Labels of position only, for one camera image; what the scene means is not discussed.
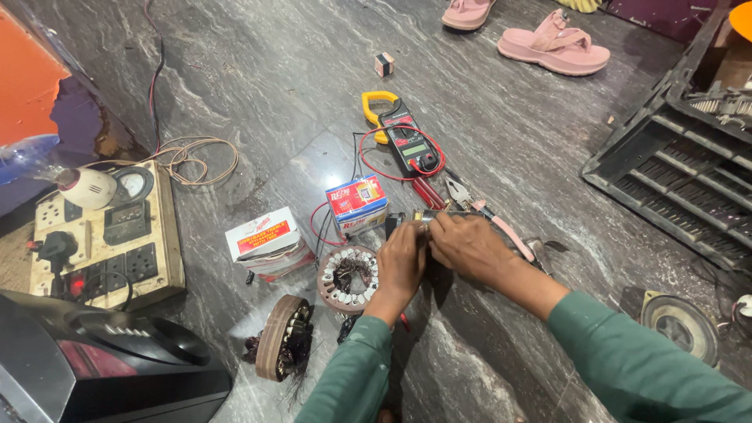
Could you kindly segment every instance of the pink plier handle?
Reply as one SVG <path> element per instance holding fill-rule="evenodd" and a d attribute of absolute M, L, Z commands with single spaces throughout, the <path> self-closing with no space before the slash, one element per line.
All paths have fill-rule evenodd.
<path fill-rule="evenodd" d="M 475 210 L 480 211 L 484 206 L 486 205 L 486 200 L 480 199 L 474 203 L 472 203 L 472 206 Z M 525 259 L 528 260 L 530 263 L 535 261 L 535 256 L 532 255 L 530 252 L 530 249 L 527 248 L 527 245 L 525 245 L 522 242 L 522 239 L 520 239 L 519 236 L 517 236 L 516 233 L 514 233 L 514 230 L 511 228 L 511 226 L 507 225 L 506 222 L 504 222 L 499 216 L 494 216 L 491 221 L 501 230 L 504 231 L 504 233 L 507 234 L 507 236 L 512 240 L 514 243 L 514 246 L 517 247 L 518 250 L 520 250 L 520 253 L 522 253 L 523 256 L 525 256 Z"/>

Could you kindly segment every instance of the meter gauge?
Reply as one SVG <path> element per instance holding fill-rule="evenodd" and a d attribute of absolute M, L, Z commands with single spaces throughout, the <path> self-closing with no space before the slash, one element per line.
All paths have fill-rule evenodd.
<path fill-rule="evenodd" d="M 154 188 L 154 176 L 142 167 L 126 167 L 112 177 L 117 181 L 119 204 L 142 201 Z"/>

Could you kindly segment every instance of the metal blade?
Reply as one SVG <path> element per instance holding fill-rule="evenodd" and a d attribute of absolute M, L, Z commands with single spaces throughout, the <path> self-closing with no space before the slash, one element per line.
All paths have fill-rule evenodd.
<path fill-rule="evenodd" d="M 467 191 L 467 189 L 465 189 L 465 187 L 462 186 L 462 184 L 454 181 L 451 178 L 446 179 L 447 191 L 454 201 L 458 202 L 460 205 L 464 205 L 466 202 L 472 203 L 472 197 L 470 197 L 470 193 Z"/>

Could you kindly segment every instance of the orange wall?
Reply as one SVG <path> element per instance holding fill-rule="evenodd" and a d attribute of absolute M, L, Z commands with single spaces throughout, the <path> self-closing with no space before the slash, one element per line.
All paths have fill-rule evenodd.
<path fill-rule="evenodd" d="M 0 40 L 0 146 L 57 134 L 50 112 L 58 81 L 71 73 L 1 5 Z"/>

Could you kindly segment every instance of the person's right hand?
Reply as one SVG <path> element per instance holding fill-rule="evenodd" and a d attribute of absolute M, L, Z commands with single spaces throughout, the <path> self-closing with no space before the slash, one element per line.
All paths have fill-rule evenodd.
<path fill-rule="evenodd" d="M 519 259 L 480 216 L 449 217 L 442 212 L 428 223 L 429 246 L 436 261 L 458 273 L 492 285 L 510 260 Z"/>

